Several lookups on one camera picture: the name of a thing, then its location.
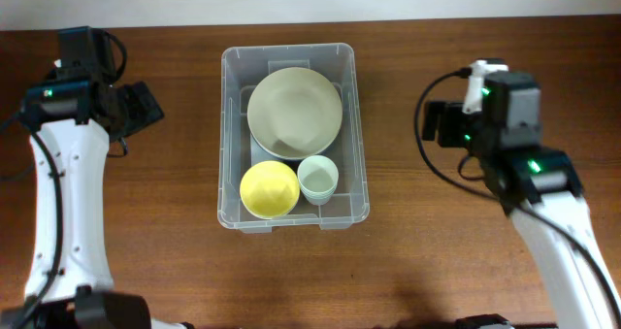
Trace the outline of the white cup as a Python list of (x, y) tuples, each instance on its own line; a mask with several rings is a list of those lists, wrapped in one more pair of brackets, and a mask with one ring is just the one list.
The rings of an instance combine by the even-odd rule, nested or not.
[(304, 197), (306, 198), (306, 200), (315, 206), (322, 206), (325, 205), (333, 196), (332, 193), (328, 192), (328, 193), (316, 193), (316, 192), (307, 192), (307, 191), (302, 191)]
[(324, 196), (334, 193), (340, 173), (332, 159), (323, 155), (313, 155), (300, 163), (297, 178), (304, 192), (313, 196)]

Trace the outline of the cream bowl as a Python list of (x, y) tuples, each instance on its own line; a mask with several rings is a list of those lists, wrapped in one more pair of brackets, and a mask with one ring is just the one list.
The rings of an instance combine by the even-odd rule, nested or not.
[(264, 78), (247, 106), (252, 126), (340, 126), (343, 101), (337, 88), (312, 69), (289, 67)]
[(252, 126), (250, 130), (258, 143), (278, 155), (298, 150), (318, 150), (337, 134), (340, 126)]

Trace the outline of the yellow bowl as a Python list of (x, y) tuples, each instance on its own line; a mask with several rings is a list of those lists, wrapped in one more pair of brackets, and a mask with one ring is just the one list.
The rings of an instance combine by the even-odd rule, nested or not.
[(242, 177), (240, 196), (254, 216), (273, 219), (290, 213), (300, 197), (300, 185), (294, 171), (278, 161), (253, 165)]

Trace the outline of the dark blue bowl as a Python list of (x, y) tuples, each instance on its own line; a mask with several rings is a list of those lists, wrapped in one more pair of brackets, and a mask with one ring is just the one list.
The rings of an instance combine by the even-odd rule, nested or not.
[(242, 127), (242, 137), (240, 144), (241, 155), (244, 160), (247, 160), (251, 164), (258, 162), (275, 160), (278, 162), (301, 162), (303, 159), (310, 157), (311, 155), (329, 153), (333, 147), (341, 140), (343, 128), (340, 127), (335, 137), (324, 147), (318, 150), (298, 150), (293, 151), (289, 155), (278, 155), (277, 153), (270, 151), (268, 148), (262, 147), (247, 124)]

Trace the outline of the clear plastic storage bin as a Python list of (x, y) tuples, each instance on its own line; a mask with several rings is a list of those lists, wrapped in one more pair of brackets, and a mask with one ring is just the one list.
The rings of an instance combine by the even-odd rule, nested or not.
[(227, 49), (220, 120), (217, 219), (223, 227), (346, 229), (368, 217), (350, 45)]

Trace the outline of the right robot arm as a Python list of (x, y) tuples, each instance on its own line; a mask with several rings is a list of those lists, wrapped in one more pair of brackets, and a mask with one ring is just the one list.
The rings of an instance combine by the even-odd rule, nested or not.
[(620, 296), (595, 239), (583, 187), (568, 156), (539, 142), (539, 109), (485, 102), (419, 103), (415, 141), (464, 148), (482, 170), (484, 191), (462, 190), (502, 206), (531, 252), (561, 328), (617, 328)]

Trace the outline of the pale green cup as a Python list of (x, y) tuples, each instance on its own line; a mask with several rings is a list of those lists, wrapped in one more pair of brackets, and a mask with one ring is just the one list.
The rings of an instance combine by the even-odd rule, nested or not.
[(309, 190), (308, 188), (304, 187), (303, 185), (300, 186), (301, 191), (303, 193), (303, 195), (305, 196), (305, 198), (313, 205), (316, 206), (320, 206), (320, 205), (324, 205), (326, 204), (331, 197), (333, 196), (336, 187), (332, 187), (331, 189), (328, 189), (326, 191), (322, 191), (322, 192), (315, 192), (312, 190)]

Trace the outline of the white paper label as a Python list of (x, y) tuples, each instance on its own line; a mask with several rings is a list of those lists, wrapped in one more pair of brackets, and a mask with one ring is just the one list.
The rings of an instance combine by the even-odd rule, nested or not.
[(251, 166), (254, 166), (260, 162), (273, 160), (273, 157), (265, 151), (257, 142), (256, 139), (250, 137), (250, 161)]

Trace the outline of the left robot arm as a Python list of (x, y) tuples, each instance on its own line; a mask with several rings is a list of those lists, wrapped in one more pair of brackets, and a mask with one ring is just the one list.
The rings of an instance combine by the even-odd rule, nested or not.
[(165, 328), (139, 295), (114, 291), (105, 250), (103, 174), (110, 144), (164, 116), (144, 82), (46, 82), (17, 113), (36, 168), (36, 237), (22, 306), (4, 328)]

